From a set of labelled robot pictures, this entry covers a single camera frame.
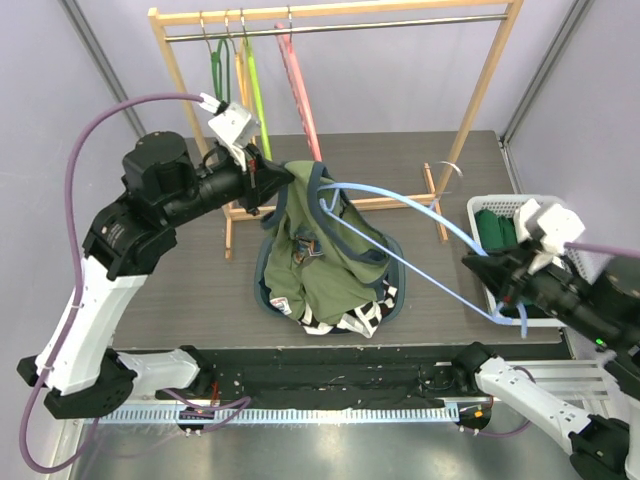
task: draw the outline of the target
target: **garment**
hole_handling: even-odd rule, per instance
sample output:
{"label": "garment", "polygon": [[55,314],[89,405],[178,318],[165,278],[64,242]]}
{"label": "garment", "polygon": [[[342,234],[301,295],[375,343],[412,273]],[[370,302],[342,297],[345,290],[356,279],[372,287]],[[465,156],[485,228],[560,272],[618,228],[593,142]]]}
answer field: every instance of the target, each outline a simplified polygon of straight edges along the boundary
{"label": "garment", "polygon": [[[276,210],[262,221],[274,235],[264,272],[271,304],[308,333],[337,327],[371,337],[383,311],[395,305],[396,288],[385,284],[390,258],[322,212],[319,200],[331,204],[333,197],[333,191],[318,192],[333,183],[324,164],[289,162],[285,168],[295,180],[279,192]],[[388,246],[344,194],[334,213]]]}

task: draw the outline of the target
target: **navy blue trim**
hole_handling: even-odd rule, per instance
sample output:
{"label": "navy blue trim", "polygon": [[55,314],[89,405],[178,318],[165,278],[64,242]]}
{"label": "navy blue trim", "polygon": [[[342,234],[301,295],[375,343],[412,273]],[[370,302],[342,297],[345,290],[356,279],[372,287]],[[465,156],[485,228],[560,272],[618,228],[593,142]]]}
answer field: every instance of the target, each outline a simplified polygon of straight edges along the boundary
{"label": "navy blue trim", "polygon": [[[366,263],[369,265],[384,265],[385,263],[387,263],[389,261],[389,256],[386,253],[381,252],[379,250],[369,249],[366,252],[364,252],[362,255],[357,254],[351,249],[351,247],[342,238],[340,238],[340,236],[335,232],[335,230],[333,230],[329,226],[329,223],[327,222],[327,217],[325,216],[324,212],[320,208],[320,204],[318,202],[318,188],[320,187],[320,180],[323,177],[331,179],[331,176],[327,171],[327,167],[325,167],[325,165],[321,162],[314,162],[313,167],[311,169],[311,176],[309,177],[309,184],[307,186],[307,202],[309,204],[309,213],[311,213],[311,216],[316,221],[318,226],[322,229],[325,235],[327,235],[331,239],[334,245],[338,247],[342,251],[342,253],[344,253],[351,260]],[[345,202],[351,205],[351,202],[349,202],[349,199],[344,194],[344,192],[341,192],[341,197],[343,200],[345,200]],[[382,282],[385,275],[386,275],[386,269],[379,280],[367,286],[374,286]]]}
{"label": "navy blue trim", "polygon": [[269,230],[273,227],[277,227],[280,224],[280,220],[284,217],[284,213],[287,209],[287,199],[289,198],[289,186],[285,185],[278,190],[278,201],[276,203],[276,209],[273,212],[267,213],[260,220],[260,226],[264,230]]}

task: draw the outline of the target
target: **white plastic basket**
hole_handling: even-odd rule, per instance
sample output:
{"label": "white plastic basket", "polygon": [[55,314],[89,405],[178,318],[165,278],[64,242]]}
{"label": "white plastic basket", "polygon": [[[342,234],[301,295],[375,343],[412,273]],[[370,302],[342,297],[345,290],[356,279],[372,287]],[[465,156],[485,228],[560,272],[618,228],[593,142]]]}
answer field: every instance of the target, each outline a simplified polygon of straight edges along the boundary
{"label": "white plastic basket", "polygon": [[[540,205],[559,203],[562,206],[566,206],[561,199],[550,195],[484,195],[481,197],[473,197],[467,202],[467,213],[469,214],[471,236],[473,239],[480,243],[480,235],[478,234],[478,227],[474,216],[477,212],[480,210],[490,210],[496,215],[511,218],[515,215],[516,210],[524,205],[530,198],[535,199]],[[596,269],[586,255],[582,252],[576,252],[575,250],[568,250],[567,255],[573,260],[583,278],[588,281],[594,280]],[[487,288],[484,288],[484,293],[487,297],[488,311],[492,312],[496,308],[496,299]],[[514,325],[520,325],[520,321],[514,321]],[[531,318],[528,321],[528,326],[564,327],[565,325],[556,318]]]}

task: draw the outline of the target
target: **gray floor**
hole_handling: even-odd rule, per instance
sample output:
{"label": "gray floor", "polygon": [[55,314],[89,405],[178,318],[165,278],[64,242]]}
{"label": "gray floor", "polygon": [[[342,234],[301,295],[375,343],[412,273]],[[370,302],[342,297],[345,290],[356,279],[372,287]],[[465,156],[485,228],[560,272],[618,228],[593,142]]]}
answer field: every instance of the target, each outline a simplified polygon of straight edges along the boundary
{"label": "gray floor", "polygon": [[[320,144],[336,180],[417,194],[426,193],[423,162],[445,160],[453,138],[453,133],[323,135]],[[309,158],[303,136],[273,137],[271,143],[277,161]],[[452,193],[443,200],[443,210],[468,231],[470,197],[512,189],[493,132],[471,133],[458,165],[464,181],[452,178]],[[459,262],[466,251],[462,242],[452,239],[441,245],[434,223],[410,209],[367,212],[366,216],[401,244],[410,262],[485,306],[479,283]],[[257,221],[237,224],[234,259],[227,262],[221,212],[181,227],[178,246],[163,257],[129,305],[114,345],[149,349],[181,344],[224,348],[521,342],[518,328],[489,323],[413,272],[408,272],[403,311],[372,340],[356,334],[306,335],[294,322],[263,313],[254,301],[255,260],[263,238]],[[557,329],[530,329],[526,339],[528,343],[558,341]]]}
{"label": "gray floor", "polygon": [[[509,432],[522,425],[523,418],[505,405],[493,410],[487,430]],[[580,478],[569,457],[536,426],[509,439],[474,437],[437,423],[228,426],[202,438],[170,439],[177,433],[173,425],[99,427],[102,451],[92,444],[71,479]],[[114,456],[136,454],[130,460]]]}

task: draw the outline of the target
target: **wooden frame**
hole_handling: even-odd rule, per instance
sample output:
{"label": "wooden frame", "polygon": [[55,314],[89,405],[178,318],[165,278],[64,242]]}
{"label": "wooden frame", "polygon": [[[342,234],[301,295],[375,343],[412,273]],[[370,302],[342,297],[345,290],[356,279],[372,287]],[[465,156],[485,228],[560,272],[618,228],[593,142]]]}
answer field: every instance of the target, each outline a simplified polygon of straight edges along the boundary
{"label": "wooden frame", "polygon": [[[290,7],[283,6],[246,10],[219,10],[216,12],[192,12],[178,14],[160,14],[157,8],[151,8],[149,9],[148,16],[158,42],[158,46],[160,47],[164,61],[169,69],[169,74],[171,75],[177,90],[179,92],[186,93],[184,79],[180,73],[180,68],[178,67],[173,49],[166,40],[166,27],[217,23],[224,28],[229,22],[239,22],[241,20],[246,24],[246,22],[255,20],[287,20],[290,18],[320,17],[329,15],[366,14],[481,5],[506,5],[506,18],[500,22],[500,26],[498,27],[489,53],[487,54],[482,72],[480,73],[476,86],[473,90],[473,94],[471,95],[471,100],[469,101],[469,105],[460,124],[460,129],[458,130],[447,157],[448,163],[438,180],[437,186],[433,181],[428,165],[425,164],[424,177],[429,193],[409,196],[409,198],[422,205],[430,205],[435,201],[434,209],[437,213],[440,213],[441,207],[439,200],[442,197],[449,178],[451,177],[451,173],[453,172],[452,165],[454,165],[460,157],[464,143],[469,135],[480,105],[482,104],[482,100],[489,88],[489,83],[491,82],[491,78],[496,70],[509,38],[509,34],[511,33],[518,13],[522,7],[523,1],[524,0],[373,0],[363,2],[299,5]],[[208,151],[208,147],[200,124],[198,123],[193,104],[185,101],[183,102],[183,105],[198,148],[201,154],[204,155]],[[397,200],[385,197],[358,199],[354,200],[353,203],[359,210],[383,210],[389,208],[402,208],[406,206]],[[262,207],[260,210],[262,214],[265,214],[273,211],[273,207]],[[251,220],[259,217],[248,215],[243,209],[231,208],[231,205],[225,205],[223,212],[227,219],[225,257],[230,259],[232,255],[233,222]],[[443,226],[438,227],[438,234],[441,241],[447,241],[447,232]]]}

